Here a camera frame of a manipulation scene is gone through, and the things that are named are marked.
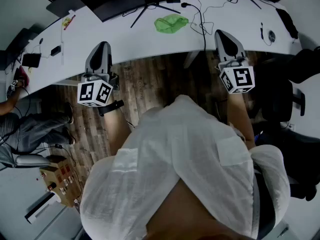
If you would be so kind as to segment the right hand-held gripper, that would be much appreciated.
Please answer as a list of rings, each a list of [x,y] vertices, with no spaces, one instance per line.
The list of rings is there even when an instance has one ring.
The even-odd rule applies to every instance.
[[[231,34],[218,29],[215,45],[222,62],[218,64],[228,94],[247,93],[255,87],[254,69],[249,65],[243,45]]]

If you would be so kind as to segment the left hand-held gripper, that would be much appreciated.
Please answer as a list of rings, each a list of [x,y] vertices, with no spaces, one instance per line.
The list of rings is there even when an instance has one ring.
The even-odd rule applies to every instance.
[[[119,89],[119,76],[111,73],[111,46],[96,45],[85,61],[85,74],[77,85],[77,103],[87,107],[105,107],[113,90]]]

